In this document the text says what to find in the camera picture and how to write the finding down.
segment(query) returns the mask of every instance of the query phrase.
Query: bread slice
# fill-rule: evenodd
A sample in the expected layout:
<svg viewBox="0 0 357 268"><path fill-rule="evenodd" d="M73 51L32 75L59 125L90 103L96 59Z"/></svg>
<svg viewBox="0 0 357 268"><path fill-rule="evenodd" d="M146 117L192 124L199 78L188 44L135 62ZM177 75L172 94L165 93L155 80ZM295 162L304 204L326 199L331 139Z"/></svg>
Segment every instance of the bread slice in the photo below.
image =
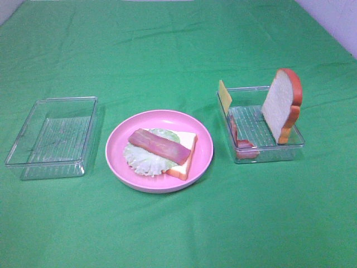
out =
<svg viewBox="0 0 357 268"><path fill-rule="evenodd" d="M300 115L302 87L291 69L278 69L262 106L264 119L278 144L288 142L290 131Z"/></svg>
<svg viewBox="0 0 357 268"><path fill-rule="evenodd" d="M185 131L173 131L173 130L170 131L172 131L173 133L179 136L180 144L191 150L191 153L183 165L174 166L171 169L167 170L165 173L170 176L177 177L180 180L187 180L191 163L192 163L192 156L198 139L197 134L192 132L185 132Z"/></svg>

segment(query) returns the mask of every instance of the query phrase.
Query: green fabric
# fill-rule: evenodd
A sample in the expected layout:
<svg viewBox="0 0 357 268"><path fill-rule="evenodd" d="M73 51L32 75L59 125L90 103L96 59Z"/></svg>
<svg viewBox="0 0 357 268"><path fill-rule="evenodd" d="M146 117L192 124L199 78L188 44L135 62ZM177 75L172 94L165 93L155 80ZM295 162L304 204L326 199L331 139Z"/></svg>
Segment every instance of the green fabric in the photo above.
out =
<svg viewBox="0 0 357 268"><path fill-rule="evenodd" d="M38 99L105 110L79 178L21 181L0 167L1 267L356 267L357 62L292 0L27 1L0 27L0 158ZM294 161L233 163L216 91L301 78ZM194 185L146 194L104 155L150 109L200 120L215 155Z"/></svg>

